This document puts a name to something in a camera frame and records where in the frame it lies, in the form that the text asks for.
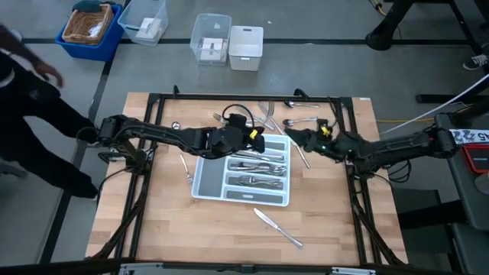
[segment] red device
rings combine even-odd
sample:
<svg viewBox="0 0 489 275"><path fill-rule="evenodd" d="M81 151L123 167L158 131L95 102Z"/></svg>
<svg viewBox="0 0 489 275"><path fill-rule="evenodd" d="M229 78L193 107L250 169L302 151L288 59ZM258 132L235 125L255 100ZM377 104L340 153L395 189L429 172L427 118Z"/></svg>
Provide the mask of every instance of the red device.
<svg viewBox="0 0 489 275"><path fill-rule="evenodd" d="M489 172L489 144L467 144L462 152L472 172Z"/></svg>

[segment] spoon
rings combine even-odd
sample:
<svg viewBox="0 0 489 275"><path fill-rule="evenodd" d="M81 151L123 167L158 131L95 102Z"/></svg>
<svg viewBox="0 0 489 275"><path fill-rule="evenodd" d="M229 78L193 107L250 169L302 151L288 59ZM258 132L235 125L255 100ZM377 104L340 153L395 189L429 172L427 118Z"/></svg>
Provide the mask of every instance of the spoon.
<svg viewBox="0 0 489 275"><path fill-rule="evenodd" d="M304 106L304 107L310 107L310 108L319 108L319 105L317 104L304 104L304 103L295 103L291 100L286 100L283 102L285 104L285 106L289 107L289 108L294 108L296 106Z"/></svg>
<svg viewBox="0 0 489 275"><path fill-rule="evenodd" d="M178 123L178 121L174 121L174 122L172 122L172 124L171 124L171 128L172 128L172 129L179 130L179 129L180 129L180 127L181 127L181 126L180 126L180 123Z"/></svg>
<svg viewBox="0 0 489 275"><path fill-rule="evenodd" d="M317 121L318 117L311 117L311 118L302 118L302 119L284 119L282 123L287 126L287 127L292 127L294 123L297 122L303 122L303 121Z"/></svg>

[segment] wooden table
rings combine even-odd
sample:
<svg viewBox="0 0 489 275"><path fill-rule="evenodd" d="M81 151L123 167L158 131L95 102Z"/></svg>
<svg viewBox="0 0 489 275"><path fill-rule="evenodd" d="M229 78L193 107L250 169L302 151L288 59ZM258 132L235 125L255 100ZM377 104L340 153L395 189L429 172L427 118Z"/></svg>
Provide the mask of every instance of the wooden table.
<svg viewBox="0 0 489 275"><path fill-rule="evenodd" d="M143 119L148 93L129 93L124 114ZM352 99L359 133L367 140L378 140L377 125L370 99ZM165 100L162 125L178 121L183 128L221 127L213 112L237 102L212 100ZM256 102L241 102L257 114ZM285 107L277 102L274 118L319 116L334 120L327 103L321 108ZM316 128L315 122L294 128ZM345 167L318 154L306 154L307 169L291 151L290 204L287 207L218 202L194 199L179 158L180 150L160 144L153 165L147 198L138 260L190 263L358 265L355 230ZM185 156L191 171L196 157ZM124 167L111 163L107 174ZM380 170L382 176L386 171ZM131 175L119 174L105 183L93 224L86 255L94 255L120 225ZM390 186L376 178L368 180L375 224L394 253L405 263L406 252ZM252 211L258 207L292 236L304 243L297 249L284 236L263 223ZM128 254L132 229L129 228L124 255ZM373 262L370 240L364 230L368 260Z"/></svg>

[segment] table knife on table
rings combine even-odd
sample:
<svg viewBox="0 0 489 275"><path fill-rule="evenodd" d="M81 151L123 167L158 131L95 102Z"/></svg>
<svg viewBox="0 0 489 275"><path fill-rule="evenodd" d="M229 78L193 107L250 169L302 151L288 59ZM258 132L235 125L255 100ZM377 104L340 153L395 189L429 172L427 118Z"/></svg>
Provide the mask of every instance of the table knife on table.
<svg viewBox="0 0 489 275"><path fill-rule="evenodd" d="M302 249L304 246L303 244L296 240L294 237L290 236L289 233L285 232L280 226L278 226L274 221L272 221L270 218L268 218L267 215L265 215L262 211L258 209L253 209L254 214L258 216L258 218L261 218L262 221L266 222L269 226L272 228L275 228L278 232L282 233L285 237L289 239L289 241L292 241L293 244L297 246L297 248Z"/></svg>

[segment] concrete floor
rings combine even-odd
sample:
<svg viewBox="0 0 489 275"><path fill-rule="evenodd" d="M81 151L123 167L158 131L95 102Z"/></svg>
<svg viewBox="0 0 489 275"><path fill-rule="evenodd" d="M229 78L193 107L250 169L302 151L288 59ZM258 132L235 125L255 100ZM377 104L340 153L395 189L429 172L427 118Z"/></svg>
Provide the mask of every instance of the concrete floor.
<svg viewBox="0 0 489 275"><path fill-rule="evenodd" d="M0 0L0 18L25 38L52 39L76 2ZM481 23L472 2L457 3L469 25ZM266 38L363 39L382 19L367 1L355 0L309 0L307 4L297 0L167 0L167 8L170 26L163 39L189 38L195 17L204 12L230 15L233 24L262 26ZM400 26L403 39L464 38L447 5L414 5ZM62 97L87 114L105 64L72 59L56 44L28 46L63 74L66 87ZM481 71L468 72L461 67L471 55L466 46L398 46L377 52L361 45L266 44L260 71L247 73L232 71L229 65L197 66L188 44L122 44L103 90L96 123L120 113L128 92L171 92L173 85L182 92L198 93L289 95L301 88L310 95L370 97L377 118L412 118L435 107L416 104L415 94L456 94L482 77ZM39 119L29 118L28 122L46 147L71 159L74 141ZM379 125L381 131L392 126ZM421 127L424 125L409 125L393 134L406 134ZM106 165L96 154L94 149L85 152L81 170L92 176L94 183L100 183ZM457 199L446 162L429 160L427 164L424 158L414 160L409 182L394 186L437 189L442 201ZM59 199L58 189L33 175L26 180L2 177L0 265L38 261ZM71 199L53 261L83 258L95 210L91 200ZM413 264L439 266L436 257L427 260L423 254L408 256Z"/></svg>

